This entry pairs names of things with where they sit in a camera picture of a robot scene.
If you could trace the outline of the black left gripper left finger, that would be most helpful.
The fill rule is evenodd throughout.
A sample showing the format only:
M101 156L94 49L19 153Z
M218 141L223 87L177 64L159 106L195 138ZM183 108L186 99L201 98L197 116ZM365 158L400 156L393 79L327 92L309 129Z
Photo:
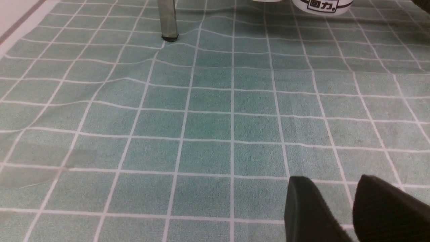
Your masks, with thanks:
M317 186L304 176L289 178L284 222L287 242L352 241Z

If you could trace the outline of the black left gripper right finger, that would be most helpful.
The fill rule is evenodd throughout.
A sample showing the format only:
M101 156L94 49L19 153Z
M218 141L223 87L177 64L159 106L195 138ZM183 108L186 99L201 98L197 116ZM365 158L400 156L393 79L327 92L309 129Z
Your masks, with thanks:
M373 175L362 175L353 204L361 242L428 242L430 207Z

